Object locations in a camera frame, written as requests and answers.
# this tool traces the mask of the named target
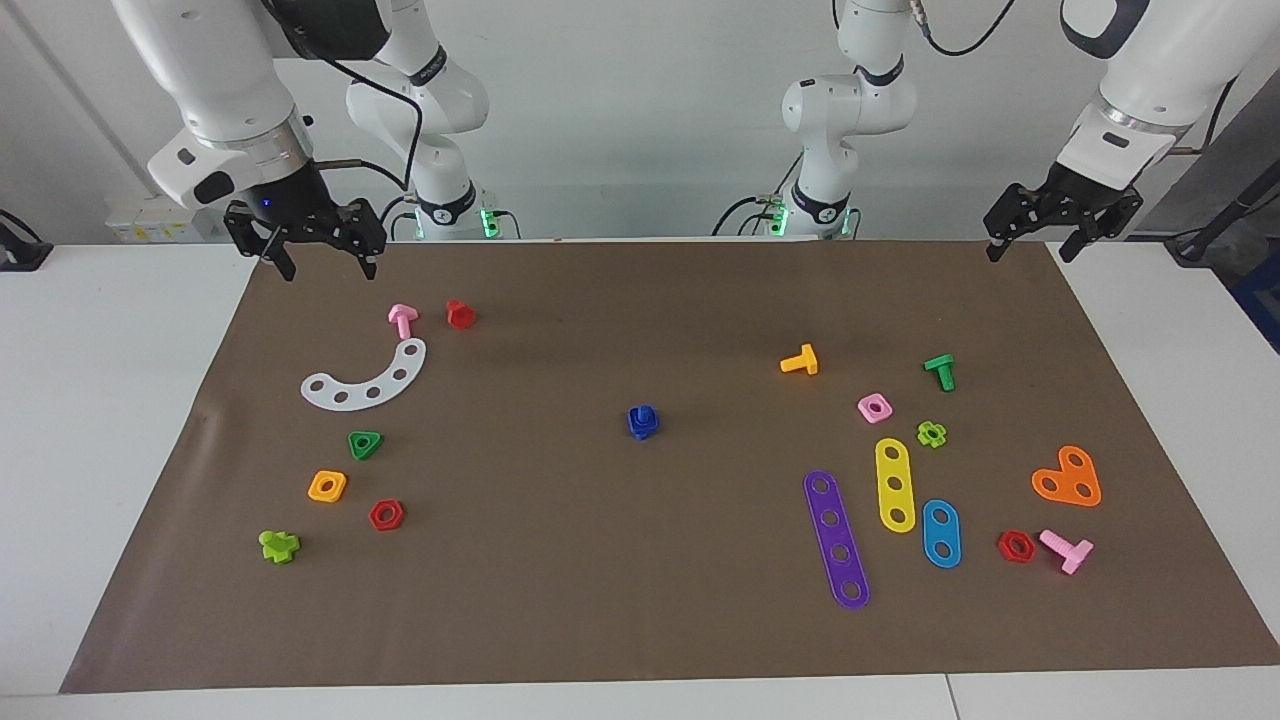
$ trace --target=white curved plate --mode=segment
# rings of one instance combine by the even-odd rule
[[[396,397],[413,382],[426,361],[426,343],[416,337],[396,346],[396,357],[376,378],[348,384],[333,379],[329,373],[316,373],[302,380],[302,397],[321,410],[353,413],[376,407]]]

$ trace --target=red nut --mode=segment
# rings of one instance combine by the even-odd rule
[[[1010,562],[1030,562],[1036,557],[1036,543],[1021,530],[1005,530],[996,546]]]
[[[398,500],[379,500],[369,511],[369,521],[378,532],[394,530],[404,521],[404,506]]]

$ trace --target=pink t-shaped bolt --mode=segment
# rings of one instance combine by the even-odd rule
[[[1080,564],[1084,562],[1084,559],[1089,556],[1089,552],[1093,551],[1092,542],[1080,541],[1080,544],[1071,544],[1053,530],[1042,532],[1041,542],[1047,544],[1053,552],[1062,556],[1062,571],[1068,575],[1074,575],[1075,569],[1079,568]]]
[[[387,322],[396,324],[396,331],[399,333],[401,340],[408,340],[411,337],[408,324],[416,319],[417,310],[399,302],[392,305],[392,311],[387,314]]]

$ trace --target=brown mat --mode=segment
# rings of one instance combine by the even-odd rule
[[[255,272],[63,692],[1280,662],[1041,247],[397,246],[374,283],[325,249],[297,260],[293,284]],[[470,331],[443,323],[454,296]],[[364,413],[307,405],[311,373],[385,368],[393,302],[424,310],[416,383]],[[820,374],[781,374],[801,342]],[[942,352],[951,395],[920,369]],[[897,410],[877,427],[870,392]],[[643,443],[637,404],[662,416]],[[946,447],[916,443],[924,419]],[[366,462],[357,429],[387,436]],[[957,569],[881,525],[886,436],[913,448],[916,502],[957,509]],[[1064,443],[1093,455],[1100,507],[1032,491]],[[867,568],[859,611],[814,541],[819,468]],[[317,469],[349,474],[337,505],[306,497]],[[383,497],[399,530],[370,528]],[[1075,577],[995,547],[1046,527],[1097,544]],[[264,529],[302,538],[292,565],[262,560]]]

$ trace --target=orange square nut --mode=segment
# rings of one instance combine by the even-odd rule
[[[338,502],[344,489],[347,489],[347,475],[335,470],[320,470],[311,478],[307,497],[316,502]]]

